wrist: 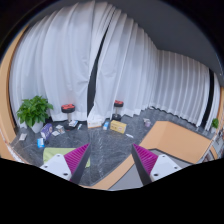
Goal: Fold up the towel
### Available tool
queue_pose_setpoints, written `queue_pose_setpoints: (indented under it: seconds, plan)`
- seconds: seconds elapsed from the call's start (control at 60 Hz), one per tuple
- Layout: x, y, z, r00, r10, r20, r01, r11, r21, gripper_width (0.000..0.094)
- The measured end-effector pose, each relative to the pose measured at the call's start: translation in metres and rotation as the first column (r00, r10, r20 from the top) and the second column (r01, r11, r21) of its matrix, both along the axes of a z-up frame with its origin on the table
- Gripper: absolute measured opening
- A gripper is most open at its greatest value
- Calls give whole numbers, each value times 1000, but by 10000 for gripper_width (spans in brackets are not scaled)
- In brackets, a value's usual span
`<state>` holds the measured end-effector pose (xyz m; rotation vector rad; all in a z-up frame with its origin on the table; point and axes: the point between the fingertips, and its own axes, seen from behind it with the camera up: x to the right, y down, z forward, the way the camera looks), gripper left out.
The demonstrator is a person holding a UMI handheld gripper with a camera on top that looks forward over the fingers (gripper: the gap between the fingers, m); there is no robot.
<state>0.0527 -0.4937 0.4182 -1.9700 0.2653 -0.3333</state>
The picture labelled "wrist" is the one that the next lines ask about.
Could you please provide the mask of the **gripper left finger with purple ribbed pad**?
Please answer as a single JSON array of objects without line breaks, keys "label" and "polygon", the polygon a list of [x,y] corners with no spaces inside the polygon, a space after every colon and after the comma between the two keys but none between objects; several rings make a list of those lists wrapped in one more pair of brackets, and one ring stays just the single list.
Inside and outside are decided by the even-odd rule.
[{"label": "gripper left finger with purple ribbed pad", "polygon": [[41,166],[42,170],[78,184],[81,180],[91,149],[89,143],[65,155],[56,154]]}]

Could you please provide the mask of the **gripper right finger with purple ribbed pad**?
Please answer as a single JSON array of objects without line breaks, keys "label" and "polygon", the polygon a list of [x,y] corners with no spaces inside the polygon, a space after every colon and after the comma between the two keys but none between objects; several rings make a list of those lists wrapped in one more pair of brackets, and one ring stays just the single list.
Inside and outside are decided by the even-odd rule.
[{"label": "gripper right finger with purple ribbed pad", "polygon": [[133,144],[131,153],[143,185],[181,170],[181,167],[167,155],[156,155],[139,145]]}]

